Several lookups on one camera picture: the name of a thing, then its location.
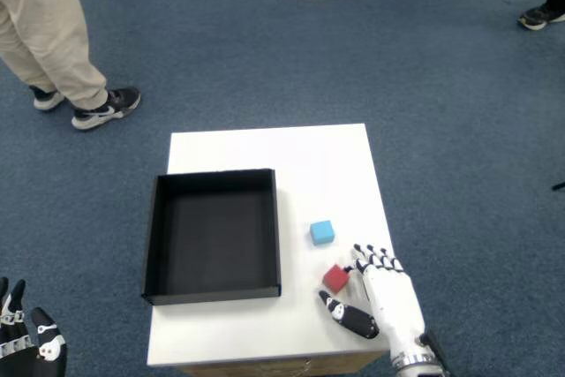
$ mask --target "red cube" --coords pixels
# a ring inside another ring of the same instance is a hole
[[[332,293],[337,294],[339,290],[343,289],[345,284],[350,279],[350,275],[343,271],[338,265],[334,265],[329,271],[324,275],[323,282],[332,291]]]

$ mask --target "black sneaker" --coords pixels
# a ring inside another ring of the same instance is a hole
[[[542,4],[524,12],[518,21],[526,28],[538,31],[545,28],[547,24],[565,21],[565,11],[556,11],[547,4]]]
[[[130,115],[139,105],[141,94],[135,87],[108,91],[108,100],[100,108],[74,110],[72,126],[77,130],[90,130],[107,123],[110,119]]]
[[[57,90],[47,93],[36,86],[30,86],[29,88],[34,92],[34,107],[43,112],[53,110],[64,101],[63,95],[57,92]]]

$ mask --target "black box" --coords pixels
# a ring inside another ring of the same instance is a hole
[[[150,304],[281,296],[274,170],[159,176],[149,226]]]

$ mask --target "shoe sole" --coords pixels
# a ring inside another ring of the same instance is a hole
[[[76,117],[73,117],[71,120],[71,124],[74,128],[76,128],[77,130],[81,130],[82,132],[85,132],[87,130],[93,130],[94,128],[99,127],[102,124],[106,124],[108,121],[111,121],[112,119],[127,117],[139,106],[139,102],[141,102],[141,94],[139,94],[138,99],[133,103],[133,105],[127,109],[122,109],[119,112],[116,112],[115,114],[107,115],[107,116],[95,115],[86,121],[81,121],[78,120]]]
[[[34,99],[34,108],[40,110],[41,112],[50,112],[55,109],[64,101],[64,96],[59,92],[53,94],[53,97],[48,101],[42,102],[38,99]]]
[[[563,21],[565,21],[565,13],[556,19],[552,19],[549,22],[542,22],[541,24],[537,24],[537,25],[528,24],[528,21],[526,20],[525,17],[520,17],[520,19],[518,20],[520,24],[522,24],[531,31],[543,30],[547,26],[547,24],[555,24]]]

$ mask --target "blue cube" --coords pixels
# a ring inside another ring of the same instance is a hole
[[[334,229],[330,221],[315,222],[310,225],[310,235],[315,245],[334,241]]]

